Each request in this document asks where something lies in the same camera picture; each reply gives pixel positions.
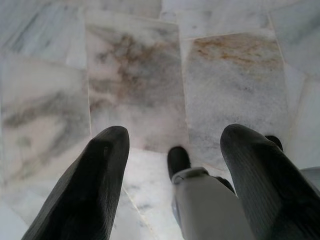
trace foot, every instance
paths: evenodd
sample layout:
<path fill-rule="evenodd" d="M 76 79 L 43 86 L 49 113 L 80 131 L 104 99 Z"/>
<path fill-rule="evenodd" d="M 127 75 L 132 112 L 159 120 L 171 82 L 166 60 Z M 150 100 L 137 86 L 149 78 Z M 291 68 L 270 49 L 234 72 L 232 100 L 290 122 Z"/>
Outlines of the foot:
<path fill-rule="evenodd" d="M 282 148 L 282 144 L 281 144 L 281 141 L 279 140 L 279 138 L 277 138 L 276 136 L 272 136 L 272 135 L 265 136 L 265 137 L 268 140 L 274 142 L 281 149 L 281 151 L 284 151 L 284 149 Z"/>
<path fill-rule="evenodd" d="M 167 156 L 169 178 L 173 175 L 191 167 L 189 155 L 182 146 L 175 146 L 170 149 Z"/>

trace marble tile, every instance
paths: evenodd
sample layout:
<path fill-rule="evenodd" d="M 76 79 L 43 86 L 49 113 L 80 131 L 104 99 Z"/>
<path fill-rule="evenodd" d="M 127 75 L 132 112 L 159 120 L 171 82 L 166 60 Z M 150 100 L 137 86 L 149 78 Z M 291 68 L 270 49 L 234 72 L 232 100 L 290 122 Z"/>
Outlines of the marble tile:
<path fill-rule="evenodd" d="M 3 201 L 0 201 L 0 239 L 20 240 L 27 224 Z"/>
<path fill-rule="evenodd" d="M 220 137 L 233 123 L 286 143 L 286 85 L 274 37 L 240 33 L 196 39 L 184 70 L 193 159 L 226 170 Z"/>
<path fill-rule="evenodd" d="M 320 191 L 320 167 L 310 167 L 300 170 L 303 176 Z"/>
<path fill-rule="evenodd" d="M 287 63 L 284 63 L 284 75 L 288 110 L 291 118 L 294 119 L 307 76 Z"/>
<path fill-rule="evenodd" d="M 320 1 L 302 0 L 270 12 L 285 61 L 310 75 L 320 75 Z"/>
<path fill-rule="evenodd" d="M 0 48 L 86 68 L 83 10 L 59 2 L 13 0 L 0 4 Z"/>
<path fill-rule="evenodd" d="M 1 90 L 0 90 L 0 109 L 1 109 Z M 2 136 L 2 124 L 0 121 L 0 162 L 4 159 L 4 150 L 3 150 L 3 136 Z M 3 174 L 0 171 L 0 186 L 4 184 Z"/>
<path fill-rule="evenodd" d="M 265 5 L 268 10 L 275 10 L 282 7 L 289 6 L 291 4 L 295 4 L 299 1 L 303 1 L 303 0 L 266 0 Z"/>
<path fill-rule="evenodd" d="M 0 73 L 6 184 L 73 162 L 90 139 L 86 73 L 14 54 L 1 55 Z"/>
<path fill-rule="evenodd" d="M 187 143 L 178 26 L 88 11 L 86 36 L 92 134 L 121 125 L 156 152 Z"/>
<path fill-rule="evenodd" d="M 223 179 L 228 180 L 229 183 L 232 185 L 233 189 L 235 189 L 234 181 L 232 180 L 231 173 L 230 173 L 229 169 L 223 169 L 223 170 L 217 169 L 217 168 L 212 167 L 211 164 L 208 164 L 203 161 L 193 161 L 192 166 L 193 167 L 203 167 L 208 171 L 210 176 L 221 177 Z"/>
<path fill-rule="evenodd" d="M 175 12 L 164 11 L 160 13 L 159 19 L 168 23 L 176 23 L 177 15 Z"/>
<path fill-rule="evenodd" d="M 110 240 L 156 240 L 145 220 L 139 215 L 128 195 L 121 191 Z"/>
<path fill-rule="evenodd" d="M 214 7 L 176 15 L 182 39 L 271 28 L 262 0 L 216 1 Z"/>
<path fill-rule="evenodd" d="M 180 40 L 180 52 L 181 52 L 181 65 L 182 65 L 182 72 L 184 72 L 184 67 L 186 66 L 186 61 L 188 59 L 189 53 L 192 48 L 193 41 L 181 39 Z"/>
<path fill-rule="evenodd" d="M 167 154 L 131 148 L 123 186 L 158 240 L 182 240 L 172 213 Z"/>
<path fill-rule="evenodd" d="M 157 19 L 161 11 L 161 0 L 63 0 L 66 3 Z"/>
<path fill-rule="evenodd" d="M 22 189 L 12 194 L 6 194 L 3 200 L 30 226 L 45 203 L 46 198 L 27 189 Z"/>
<path fill-rule="evenodd" d="M 300 169 L 320 166 L 320 82 L 307 79 L 286 153 Z"/>

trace marble floor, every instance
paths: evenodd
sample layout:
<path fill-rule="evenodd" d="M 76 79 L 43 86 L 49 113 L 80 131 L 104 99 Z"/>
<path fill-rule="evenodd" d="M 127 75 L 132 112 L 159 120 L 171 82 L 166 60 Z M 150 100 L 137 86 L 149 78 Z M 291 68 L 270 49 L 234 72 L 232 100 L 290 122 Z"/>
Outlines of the marble floor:
<path fill-rule="evenodd" d="M 111 240 L 182 240 L 167 151 L 232 183 L 229 124 L 320 167 L 319 40 L 318 0 L 0 0 L 0 239 L 112 125 L 130 153 Z"/>

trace person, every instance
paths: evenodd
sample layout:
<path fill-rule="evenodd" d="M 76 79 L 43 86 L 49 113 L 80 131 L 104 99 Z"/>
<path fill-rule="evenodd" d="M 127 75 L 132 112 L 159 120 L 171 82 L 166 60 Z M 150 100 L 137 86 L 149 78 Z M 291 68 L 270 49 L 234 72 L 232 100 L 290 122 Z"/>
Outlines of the person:
<path fill-rule="evenodd" d="M 320 239 L 320 193 L 276 143 L 239 124 L 224 129 L 220 148 L 235 191 L 227 180 L 191 167 L 182 147 L 169 151 L 172 209 L 186 240 Z M 128 154 L 124 127 L 94 137 L 58 180 L 22 240 L 108 240 Z"/>

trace floor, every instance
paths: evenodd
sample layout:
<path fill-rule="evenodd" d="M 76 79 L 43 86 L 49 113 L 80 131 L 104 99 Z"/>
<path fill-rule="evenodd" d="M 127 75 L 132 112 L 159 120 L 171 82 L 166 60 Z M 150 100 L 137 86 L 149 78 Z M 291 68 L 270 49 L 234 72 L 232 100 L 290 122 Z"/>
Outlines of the floor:
<path fill-rule="evenodd" d="M 232 182 L 228 124 L 319 167 L 319 41 L 318 0 L 0 0 L 0 239 L 112 125 L 130 154 L 111 240 L 182 240 L 166 153 Z"/>

